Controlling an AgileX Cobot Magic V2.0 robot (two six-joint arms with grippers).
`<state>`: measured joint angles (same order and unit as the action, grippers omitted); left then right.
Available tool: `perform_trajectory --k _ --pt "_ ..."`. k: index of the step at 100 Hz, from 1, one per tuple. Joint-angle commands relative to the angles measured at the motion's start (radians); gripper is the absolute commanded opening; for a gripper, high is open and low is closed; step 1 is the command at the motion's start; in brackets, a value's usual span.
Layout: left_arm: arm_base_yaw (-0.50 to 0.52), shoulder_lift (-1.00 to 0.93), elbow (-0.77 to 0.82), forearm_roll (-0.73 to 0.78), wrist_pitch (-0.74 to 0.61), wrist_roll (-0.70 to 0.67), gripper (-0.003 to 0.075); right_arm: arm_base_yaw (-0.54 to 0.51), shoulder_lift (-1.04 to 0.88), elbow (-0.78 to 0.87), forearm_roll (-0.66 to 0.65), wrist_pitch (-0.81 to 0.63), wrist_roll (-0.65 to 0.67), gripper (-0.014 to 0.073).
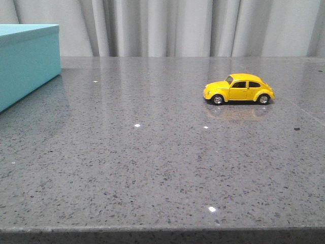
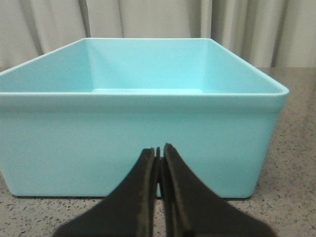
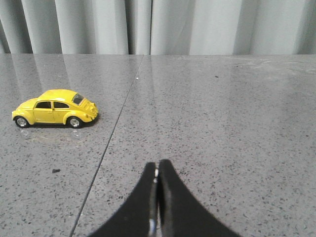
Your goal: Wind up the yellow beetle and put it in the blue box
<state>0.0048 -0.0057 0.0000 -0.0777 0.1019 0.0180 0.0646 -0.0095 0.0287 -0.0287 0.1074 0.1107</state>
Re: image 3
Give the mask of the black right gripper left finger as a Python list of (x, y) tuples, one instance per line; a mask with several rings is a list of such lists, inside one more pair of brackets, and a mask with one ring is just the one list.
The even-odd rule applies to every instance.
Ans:
[(91, 237), (155, 237), (157, 232), (156, 164), (145, 165), (141, 178), (118, 211)]

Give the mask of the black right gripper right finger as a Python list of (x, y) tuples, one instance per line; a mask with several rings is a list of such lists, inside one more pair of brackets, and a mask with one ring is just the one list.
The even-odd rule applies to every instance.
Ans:
[(171, 161), (159, 163), (158, 202), (163, 237), (238, 237), (190, 193)]

